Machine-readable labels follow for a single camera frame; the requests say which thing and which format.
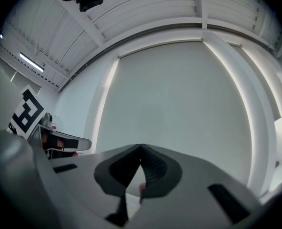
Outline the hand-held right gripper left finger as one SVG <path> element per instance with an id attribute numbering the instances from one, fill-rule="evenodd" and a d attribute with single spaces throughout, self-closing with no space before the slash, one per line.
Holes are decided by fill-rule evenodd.
<path id="1" fill-rule="evenodd" d="M 140 145 L 51 161 L 60 223 L 64 229 L 139 229 L 132 219 L 126 189 L 140 166 Z"/>

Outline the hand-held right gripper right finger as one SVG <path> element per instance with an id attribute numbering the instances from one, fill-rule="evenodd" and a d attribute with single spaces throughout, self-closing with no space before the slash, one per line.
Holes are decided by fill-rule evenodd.
<path id="1" fill-rule="evenodd" d="M 229 229 L 260 208 L 245 185 L 204 159 L 145 144 L 140 154 L 146 189 L 130 229 Z"/>

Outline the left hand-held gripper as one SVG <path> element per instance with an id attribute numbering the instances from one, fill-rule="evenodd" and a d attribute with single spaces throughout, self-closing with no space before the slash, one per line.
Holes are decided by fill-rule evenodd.
<path id="1" fill-rule="evenodd" d="M 60 150 L 89 150 L 91 148 L 92 142 L 89 139 L 64 134 L 51 128 L 52 115 L 46 112 L 30 85 L 24 87 L 21 93 L 22 99 L 9 123 L 9 130 L 13 134 L 29 140 L 33 131 L 39 127 L 41 144 L 49 160 L 84 155 Z"/>

